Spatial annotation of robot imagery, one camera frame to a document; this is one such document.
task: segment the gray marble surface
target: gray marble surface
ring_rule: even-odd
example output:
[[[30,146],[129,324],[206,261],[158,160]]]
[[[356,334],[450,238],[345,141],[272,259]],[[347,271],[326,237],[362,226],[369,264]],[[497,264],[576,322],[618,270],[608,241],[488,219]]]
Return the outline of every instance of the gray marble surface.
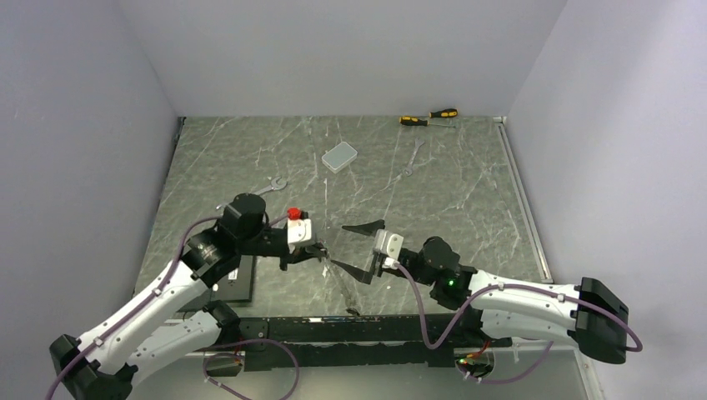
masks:
[[[387,229],[419,250],[430,236],[444,238],[471,265],[509,278],[539,282],[508,160],[491,117],[458,117],[457,129],[403,127],[396,117],[188,118],[169,171],[136,290],[165,267],[178,237],[193,220],[238,193],[282,176],[288,186],[263,195],[271,218],[289,207],[310,211],[318,236],[339,261],[366,268],[373,239],[341,225],[384,218]],[[402,174],[422,138],[412,176]],[[348,142],[358,158],[339,173],[321,157]],[[354,281],[328,262],[309,260],[278,269],[260,258],[253,302],[242,316],[416,313],[409,283],[384,274],[371,285]],[[446,313],[425,296],[425,309]]]

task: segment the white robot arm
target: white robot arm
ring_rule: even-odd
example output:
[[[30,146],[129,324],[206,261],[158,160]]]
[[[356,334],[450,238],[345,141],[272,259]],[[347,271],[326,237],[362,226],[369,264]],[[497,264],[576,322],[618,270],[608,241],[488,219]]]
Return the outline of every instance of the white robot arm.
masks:
[[[213,227],[188,241],[187,231],[175,258],[111,317],[78,338],[62,335],[52,343],[58,377],[46,400],[59,383],[76,399],[125,399],[135,385],[183,355],[239,338],[240,318],[223,302],[210,302],[188,320],[164,323],[236,269],[242,255],[278,257],[283,270],[290,263],[328,258],[305,212],[292,209],[286,227],[274,228],[265,201],[256,195],[238,195],[223,216],[191,228],[209,220],[216,221]],[[459,310],[435,344],[423,329],[428,348],[439,347],[461,319],[465,333],[487,342],[544,339],[576,346],[606,363],[624,363],[626,351],[636,350],[626,347],[627,331],[637,341],[626,326],[628,308],[597,280],[584,278],[578,286],[520,282],[459,264],[459,255],[440,237],[412,252],[403,248],[402,236],[384,229],[383,220],[343,229],[374,236],[374,259],[368,271],[332,263],[362,283],[387,272],[430,285],[431,298]],[[413,289],[421,307],[419,290]],[[424,327],[422,312],[421,323]]]
[[[78,338],[62,335],[49,348],[59,382],[76,399],[124,399],[134,385],[184,354],[221,344],[239,332],[238,315],[223,302],[210,302],[188,321],[163,323],[240,264],[243,255],[278,257],[280,268],[326,257],[305,212],[290,209],[283,228],[272,227],[265,201],[239,194],[213,227],[187,241],[144,290],[116,313]]]
[[[585,277],[576,286],[518,281],[459,264],[460,256],[441,237],[430,237],[413,252],[403,247],[401,235],[385,230],[384,220],[342,228],[374,237],[374,257],[368,271],[332,263],[362,283],[386,272],[432,286],[430,297],[451,310],[463,309],[459,317],[464,326],[479,337],[569,344],[590,358],[615,364],[625,363],[627,351],[642,348],[628,328],[628,307],[596,279]],[[636,347],[626,346],[627,334]]]

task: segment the small white box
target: small white box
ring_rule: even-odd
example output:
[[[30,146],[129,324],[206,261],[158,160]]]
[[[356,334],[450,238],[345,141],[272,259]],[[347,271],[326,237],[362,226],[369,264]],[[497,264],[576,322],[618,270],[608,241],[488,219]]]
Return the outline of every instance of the small white box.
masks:
[[[322,163],[333,173],[337,173],[353,163],[359,152],[346,142],[341,142],[322,156]]]

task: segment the white wall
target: white wall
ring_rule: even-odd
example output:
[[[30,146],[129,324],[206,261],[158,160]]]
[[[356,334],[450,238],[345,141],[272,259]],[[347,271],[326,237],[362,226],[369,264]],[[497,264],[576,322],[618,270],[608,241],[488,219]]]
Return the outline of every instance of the white wall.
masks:
[[[645,351],[609,399],[707,398],[707,3],[570,0],[509,115],[553,275],[604,281]]]
[[[177,117],[115,2],[0,9],[0,398],[37,399],[130,298]]]
[[[566,0],[120,3],[180,115],[507,115]]]

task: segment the wrench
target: wrench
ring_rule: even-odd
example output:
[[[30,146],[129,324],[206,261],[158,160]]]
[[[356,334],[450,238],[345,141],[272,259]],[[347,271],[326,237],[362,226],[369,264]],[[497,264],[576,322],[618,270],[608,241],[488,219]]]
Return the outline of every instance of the wrench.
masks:
[[[410,158],[410,162],[408,162],[408,166],[405,167],[405,175],[410,176],[413,174],[413,163],[415,161],[415,156],[418,155],[418,150],[423,144],[424,140],[415,138],[415,149],[413,150],[413,156]]]
[[[281,179],[282,179],[282,177],[274,177],[272,180],[270,180],[270,184],[268,186],[263,187],[262,189],[258,190],[257,192],[255,192],[253,194],[260,196],[263,193],[285,189],[285,187],[287,186],[287,181],[280,182]],[[218,206],[216,206],[216,209],[220,210],[221,208],[226,207],[227,204],[228,204],[227,202],[219,204]]]

